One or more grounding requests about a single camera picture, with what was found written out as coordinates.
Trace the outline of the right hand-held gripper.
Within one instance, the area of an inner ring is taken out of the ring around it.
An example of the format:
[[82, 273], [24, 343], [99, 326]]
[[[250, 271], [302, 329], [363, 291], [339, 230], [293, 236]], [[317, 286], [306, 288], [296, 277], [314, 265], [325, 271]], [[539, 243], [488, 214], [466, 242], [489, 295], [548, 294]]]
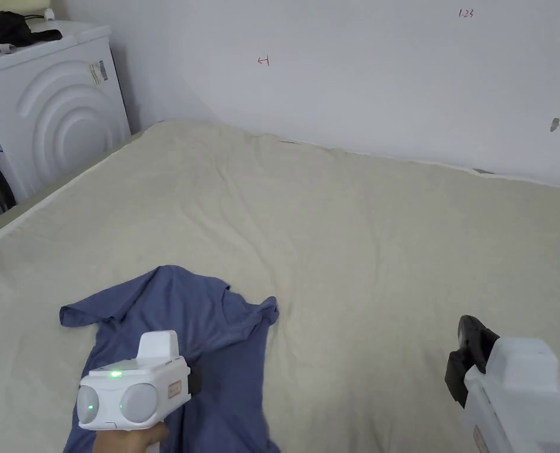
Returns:
[[560, 452], [559, 362], [541, 339], [501, 337], [463, 315], [445, 381], [472, 452]]

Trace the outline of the person's left hand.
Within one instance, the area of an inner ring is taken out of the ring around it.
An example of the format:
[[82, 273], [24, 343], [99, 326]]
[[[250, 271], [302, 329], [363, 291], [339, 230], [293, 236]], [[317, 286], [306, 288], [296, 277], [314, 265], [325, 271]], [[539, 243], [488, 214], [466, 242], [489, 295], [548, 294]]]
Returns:
[[148, 429], [97, 431], [92, 452], [147, 452], [169, 435], [163, 422]]

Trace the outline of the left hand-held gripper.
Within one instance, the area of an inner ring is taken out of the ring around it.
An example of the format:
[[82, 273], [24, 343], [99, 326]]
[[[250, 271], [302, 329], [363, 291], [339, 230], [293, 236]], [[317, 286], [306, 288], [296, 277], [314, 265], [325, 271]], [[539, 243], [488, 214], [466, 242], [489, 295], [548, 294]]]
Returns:
[[101, 432], [139, 432], [161, 424], [201, 391], [201, 378], [179, 352], [176, 331], [149, 331], [132, 359], [90, 370], [80, 381], [78, 426]]

